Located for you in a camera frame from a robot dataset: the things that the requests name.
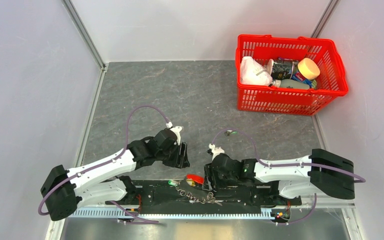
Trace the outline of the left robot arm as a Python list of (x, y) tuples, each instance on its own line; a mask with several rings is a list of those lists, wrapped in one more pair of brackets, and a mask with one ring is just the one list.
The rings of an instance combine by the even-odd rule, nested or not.
[(171, 168), (190, 166), (181, 126), (165, 128), (155, 136), (134, 140), (118, 152), (80, 167), (55, 166), (44, 181), (38, 213), (52, 221), (69, 217), (78, 208), (109, 201), (132, 204), (137, 191), (125, 176), (160, 161)]

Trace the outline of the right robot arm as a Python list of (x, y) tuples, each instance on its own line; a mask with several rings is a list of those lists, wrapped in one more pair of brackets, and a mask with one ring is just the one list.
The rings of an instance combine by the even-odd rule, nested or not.
[(287, 199), (320, 193), (353, 200), (356, 178), (352, 161), (320, 148), (284, 160), (236, 160), (218, 149), (211, 163), (204, 166), (203, 187), (220, 192), (233, 186), (270, 184), (269, 200), (280, 205)]

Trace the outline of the red black keyring holder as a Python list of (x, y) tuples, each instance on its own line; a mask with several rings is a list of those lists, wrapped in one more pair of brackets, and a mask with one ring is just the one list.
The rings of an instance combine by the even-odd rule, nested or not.
[(181, 197), (187, 197), (191, 203), (217, 204), (219, 206), (223, 205), (221, 201), (215, 198), (212, 191), (198, 189), (196, 182), (192, 179), (185, 177), (182, 180), (176, 181), (178, 181), (179, 184), (172, 187), (175, 188)]

